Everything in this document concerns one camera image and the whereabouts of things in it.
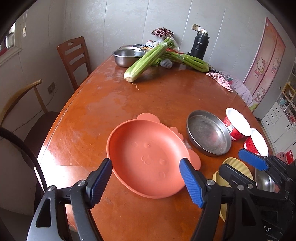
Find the steel mixing bowl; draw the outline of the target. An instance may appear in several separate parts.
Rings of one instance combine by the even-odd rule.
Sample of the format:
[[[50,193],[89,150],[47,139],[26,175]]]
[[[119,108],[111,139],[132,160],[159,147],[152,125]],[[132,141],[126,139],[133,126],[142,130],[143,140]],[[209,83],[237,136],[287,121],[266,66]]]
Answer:
[[[142,50],[119,49],[112,53],[115,63],[123,68],[129,68],[133,63],[145,55]]]

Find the black thermos bottle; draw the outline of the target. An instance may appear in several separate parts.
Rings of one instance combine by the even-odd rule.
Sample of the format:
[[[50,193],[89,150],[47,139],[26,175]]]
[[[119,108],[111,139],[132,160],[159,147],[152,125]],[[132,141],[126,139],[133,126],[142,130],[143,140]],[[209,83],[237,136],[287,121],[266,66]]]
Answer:
[[[190,55],[203,60],[210,39],[208,31],[196,24],[192,25],[192,30],[196,31],[197,35],[194,39]]]

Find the orange bear-shaped plate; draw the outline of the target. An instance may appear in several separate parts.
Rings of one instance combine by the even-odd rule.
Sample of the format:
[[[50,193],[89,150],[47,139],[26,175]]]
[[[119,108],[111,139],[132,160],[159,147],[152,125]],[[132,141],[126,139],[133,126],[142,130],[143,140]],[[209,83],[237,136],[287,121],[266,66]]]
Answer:
[[[187,148],[178,129],[163,125],[151,113],[118,125],[107,139],[106,152],[118,180],[132,192],[152,199],[170,197],[183,189],[182,158],[196,170],[201,167],[198,154]]]

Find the pink cloth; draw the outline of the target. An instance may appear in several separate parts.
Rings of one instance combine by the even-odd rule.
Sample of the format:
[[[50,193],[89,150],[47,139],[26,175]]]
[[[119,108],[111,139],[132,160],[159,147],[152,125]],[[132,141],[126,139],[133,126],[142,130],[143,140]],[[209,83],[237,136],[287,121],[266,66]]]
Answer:
[[[219,85],[227,89],[229,92],[233,92],[233,89],[231,88],[227,80],[220,73],[208,72],[206,73],[206,75],[211,77],[213,80],[215,80]]]

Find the shiny steel bowl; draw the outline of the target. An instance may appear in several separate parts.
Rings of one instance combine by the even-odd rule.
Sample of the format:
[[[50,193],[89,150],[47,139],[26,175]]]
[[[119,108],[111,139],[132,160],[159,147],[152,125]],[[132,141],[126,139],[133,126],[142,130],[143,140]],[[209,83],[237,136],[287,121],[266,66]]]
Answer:
[[[275,183],[265,171],[255,170],[255,182],[257,189],[275,192]]]

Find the red paper bowl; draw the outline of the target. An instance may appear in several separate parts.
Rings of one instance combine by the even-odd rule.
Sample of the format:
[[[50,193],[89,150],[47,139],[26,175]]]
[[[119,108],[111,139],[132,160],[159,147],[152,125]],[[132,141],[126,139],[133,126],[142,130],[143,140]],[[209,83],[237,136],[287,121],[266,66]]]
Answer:
[[[251,128],[250,136],[247,137],[243,147],[258,156],[269,156],[267,143],[261,133],[255,128]]]
[[[251,135],[251,127],[249,122],[236,109],[227,108],[226,116],[223,122],[230,133],[231,140],[233,141],[237,141],[243,137],[249,137]]]

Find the pink Hello Kitty wardrobe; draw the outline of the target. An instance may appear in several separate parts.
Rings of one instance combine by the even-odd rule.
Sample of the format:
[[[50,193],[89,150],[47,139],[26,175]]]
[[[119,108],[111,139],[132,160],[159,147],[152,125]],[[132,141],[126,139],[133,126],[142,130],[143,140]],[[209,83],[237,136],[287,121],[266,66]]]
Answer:
[[[254,61],[243,81],[250,91],[254,111],[266,95],[280,67],[285,43],[269,18],[265,18],[262,38]]]

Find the wall power socket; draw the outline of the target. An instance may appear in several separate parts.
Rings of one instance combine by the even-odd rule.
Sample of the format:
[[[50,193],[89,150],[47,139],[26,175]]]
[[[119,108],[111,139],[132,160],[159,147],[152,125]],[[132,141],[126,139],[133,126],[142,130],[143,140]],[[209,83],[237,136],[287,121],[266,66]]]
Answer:
[[[53,92],[54,92],[54,90],[55,90],[55,83],[54,82],[52,82],[50,85],[49,85],[49,87],[47,88],[48,89],[48,93],[49,94],[52,94]]]

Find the steel round pan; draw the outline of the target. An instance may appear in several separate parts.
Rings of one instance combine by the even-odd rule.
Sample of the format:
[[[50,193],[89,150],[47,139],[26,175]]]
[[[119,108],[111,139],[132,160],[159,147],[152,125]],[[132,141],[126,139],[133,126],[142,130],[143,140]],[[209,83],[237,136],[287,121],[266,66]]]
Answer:
[[[207,156],[221,156],[231,148],[232,140],[226,125],[208,111],[196,110],[188,115],[187,133],[195,148]]]

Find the blue patterned plate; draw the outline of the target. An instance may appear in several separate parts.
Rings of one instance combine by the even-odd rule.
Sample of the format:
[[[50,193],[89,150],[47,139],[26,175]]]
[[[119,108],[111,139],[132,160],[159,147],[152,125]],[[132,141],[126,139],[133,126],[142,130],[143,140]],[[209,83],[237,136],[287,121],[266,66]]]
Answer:
[[[135,44],[133,47],[140,48],[141,50],[151,50],[154,48],[154,46],[147,44]]]

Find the brown wooden chair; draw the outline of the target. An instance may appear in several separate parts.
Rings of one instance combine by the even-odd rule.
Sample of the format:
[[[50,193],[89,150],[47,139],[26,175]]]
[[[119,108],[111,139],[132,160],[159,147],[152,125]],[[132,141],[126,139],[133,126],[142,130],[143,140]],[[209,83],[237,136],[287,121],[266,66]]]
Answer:
[[[79,87],[74,72],[82,65],[86,66],[87,76],[91,74],[91,65],[86,42],[83,36],[67,40],[57,47],[74,91]]]

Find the dark red flower bunch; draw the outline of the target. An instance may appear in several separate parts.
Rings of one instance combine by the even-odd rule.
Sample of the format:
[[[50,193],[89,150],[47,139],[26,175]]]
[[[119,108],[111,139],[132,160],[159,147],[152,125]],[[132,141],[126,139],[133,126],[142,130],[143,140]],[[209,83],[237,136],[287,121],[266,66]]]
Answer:
[[[167,28],[156,28],[152,31],[152,35],[159,38],[172,38],[174,33]]]

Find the celery bunch right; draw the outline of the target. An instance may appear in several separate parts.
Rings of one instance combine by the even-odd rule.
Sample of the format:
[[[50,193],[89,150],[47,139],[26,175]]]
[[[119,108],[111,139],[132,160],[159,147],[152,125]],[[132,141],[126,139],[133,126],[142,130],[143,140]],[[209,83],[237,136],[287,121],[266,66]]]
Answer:
[[[203,73],[208,72],[210,69],[208,63],[206,63],[205,61],[187,54],[180,54],[176,52],[165,51],[161,55],[161,57],[164,59],[169,59],[173,62],[177,62],[183,65],[189,66]]]

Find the pink clothing on chair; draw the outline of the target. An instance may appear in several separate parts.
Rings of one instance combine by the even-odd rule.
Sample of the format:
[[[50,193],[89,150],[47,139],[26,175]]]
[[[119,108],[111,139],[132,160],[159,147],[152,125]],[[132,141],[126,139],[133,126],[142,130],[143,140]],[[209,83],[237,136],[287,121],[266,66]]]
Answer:
[[[253,98],[250,90],[246,85],[235,76],[226,71],[222,71],[221,74],[227,80],[230,87],[243,99],[246,105],[250,108],[253,105]]]

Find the celery bunch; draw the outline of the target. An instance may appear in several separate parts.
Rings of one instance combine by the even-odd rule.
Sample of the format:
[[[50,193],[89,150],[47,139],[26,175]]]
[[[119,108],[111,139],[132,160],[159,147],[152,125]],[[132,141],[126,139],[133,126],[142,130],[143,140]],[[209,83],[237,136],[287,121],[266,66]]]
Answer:
[[[161,55],[161,57],[164,59],[169,59],[173,62],[177,62],[183,65],[189,66],[203,73],[208,72],[210,69],[208,63],[206,63],[205,61],[187,54],[180,54],[176,52],[165,51]]]
[[[173,45],[174,40],[172,37],[168,37],[160,42],[125,71],[123,75],[124,79],[129,83],[133,83],[143,72],[145,72],[145,70],[147,70],[147,68],[149,68],[149,66],[151,66],[169,47],[172,47]]]

